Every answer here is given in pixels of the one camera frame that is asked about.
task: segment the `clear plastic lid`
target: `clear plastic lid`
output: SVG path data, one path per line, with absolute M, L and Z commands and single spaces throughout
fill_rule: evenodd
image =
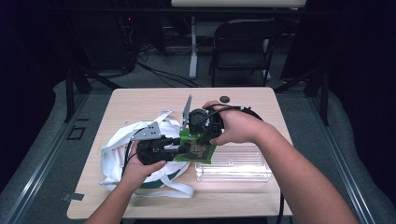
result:
M 195 163 L 198 181 L 261 181 L 271 177 L 262 153 L 256 146 L 217 147 L 211 164 Z

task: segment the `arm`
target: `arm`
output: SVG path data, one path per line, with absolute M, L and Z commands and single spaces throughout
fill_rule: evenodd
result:
M 131 155 L 136 153 L 137 143 L 133 144 Z M 143 165 L 133 156 L 125 168 L 120 183 L 110 192 L 102 204 L 92 213 L 86 223 L 120 223 L 132 194 L 137 190 L 148 175 L 165 166 L 165 161 L 151 165 Z
M 218 103 L 208 102 L 203 108 Z M 274 126 L 236 110 L 220 114 L 224 132 L 211 143 L 251 142 L 257 145 L 299 222 L 358 223 L 332 183 Z

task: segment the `table leg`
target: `table leg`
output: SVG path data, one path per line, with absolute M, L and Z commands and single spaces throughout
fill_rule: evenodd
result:
M 268 41 L 269 39 L 264 39 L 262 41 L 262 48 L 264 49 L 264 52 L 267 51 L 268 48 Z M 265 70 L 262 70 L 262 76 L 265 77 Z M 271 74 L 270 71 L 268 71 L 268 75 L 267 75 L 267 81 L 271 80 Z
M 195 33 L 195 17 L 191 17 L 191 62 L 190 62 L 190 78 L 197 77 L 197 42 Z

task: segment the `table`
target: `table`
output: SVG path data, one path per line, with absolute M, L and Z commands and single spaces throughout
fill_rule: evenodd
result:
M 172 0 L 172 7 L 304 7 L 306 0 Z M 191 17 L 190 78 L 196 78 L 196 21 Z
M 209 100 L 226 95 L 230 105 L 251 106 L 264 120 L 273 124 L 290 142 L 290 135 L 274 91 L 270 88 L 171 88 L 118 89 L 113 91 L 91 152 L 78 181 L 76 193 L 83 200 L 72 201 L 69 218 L 87 218 L 105 199 L 109 191 L 99 185 L 105 177 L 101 172 L 101 148 L 111 136 L 125 125 L 155 119 L 162 110 L 175 110 L 170 119 L 181 123 L 182 111 L 192 94 L 191 110 L 201 108 Z M 224 147 L 255 147 L 253 144 L 227 144 Z M 130 218 L 201 218 L 201 217 L 263 217 L 277 216 L 280 190 L 272 176 L 268 182 L 198 182 L 194 163 L 175 182 L 195 189 L 191 199 L 132 198 L 124 217 Z M 291 211 L 285 203 L 285 216 Z

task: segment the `black device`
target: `black device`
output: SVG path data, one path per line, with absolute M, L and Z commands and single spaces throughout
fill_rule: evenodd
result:
M 137 145 L 137 158 L 145 165 L 152 164 L 158 161 L 172 161 L 178 154 L 189 152 L 191 144 L 189 142 L 181 141 L 181 138 L 187 137 L 187 124 L 189 125 L 188 136 L 196 136 L 199 145 L 210 145 L 209 140 L 218 137 L 222 134 L 224 129 L 223 120 L 219 112 L 224 110 L 237 109 L 245 112 L 257 119 L 261 119 L 250 107 L 243 106 L 224 106 L 222 109 L 215 110 L 212 107 L 207 110 L 200 108 L 194 109 L 190 112 L 191 95 L 186 103 L 183 111 L 183 124 L 180 127 L 180 138 L 168 138 L 161 134 L 158 123 L 154 122 L 148 127 L 139 130 L 131 138 L 130 144 L 127 147 L 125 154 L 125 164 L 127 164 L 127 156 L 133 141 L 139 141 Z

